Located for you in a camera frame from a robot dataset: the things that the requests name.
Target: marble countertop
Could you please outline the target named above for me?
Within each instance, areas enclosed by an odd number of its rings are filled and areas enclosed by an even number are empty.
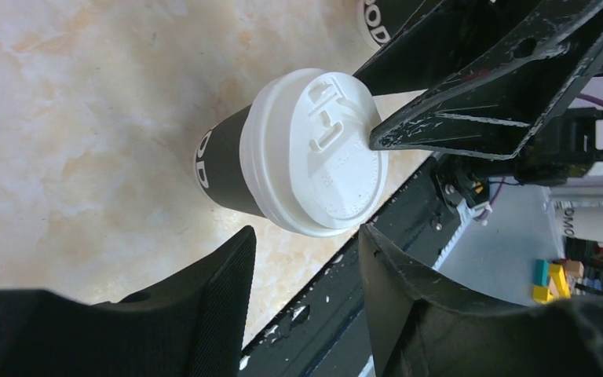
[[[0,1],[0,287],[118,301],[250,224],[252,339],[350,233],[311,239],[218,207],[193,181],[192,153],[272,79],[307,67],[355,71],[374,52],[355,7]],[[379,98],[383,116],[411,95]],[[387,195],[426,156],[392,153]]]

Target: white cup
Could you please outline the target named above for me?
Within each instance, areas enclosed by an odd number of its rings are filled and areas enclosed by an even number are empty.
[[[603,207],[560,208],[556,222],[567,237],[603,242]]]

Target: background cup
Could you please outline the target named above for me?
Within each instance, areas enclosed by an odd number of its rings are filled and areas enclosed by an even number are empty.
[[[567,237],[603,242],[603,207],[559,208],[556,222]]]
[[[215,203],[307,236],[365,221],[385,186],[387,153],[368,137],[381,122],[351,75],[302,69],[269,83],[196,149],[199,187]]]
[[[379,49],[405,25],[422,0],[358,0],[357,25],[364,41]]]

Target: paper cup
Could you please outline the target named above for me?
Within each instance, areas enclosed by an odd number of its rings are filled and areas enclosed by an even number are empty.
[[[559,208],[556,222],[567,237],[603,242],[603,207]]]
[[[334,236],[378,205],[387,154],[371,151],[368,137],[380,122],[358,79],[295,71],[204,136],[195,157],[197,181],[223,207],[291,232]]]
[[[358,0],[357,27],[364,41],[379,49],[401,29],[422,0]]]

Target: cup lid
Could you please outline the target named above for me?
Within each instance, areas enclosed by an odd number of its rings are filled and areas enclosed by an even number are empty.
[[[313,221],[349,229],[378,205],[388,161],[368,138],[380,122],[368,88],[351,75],[325,73],[301,92],[290,125],[290,180]]]
[[[239,157],[262,213],[307,236],[343,233],[375,210],[387,152],[368,138],[381,122],[368,88],[351,75],[306,68],[256,96]]]

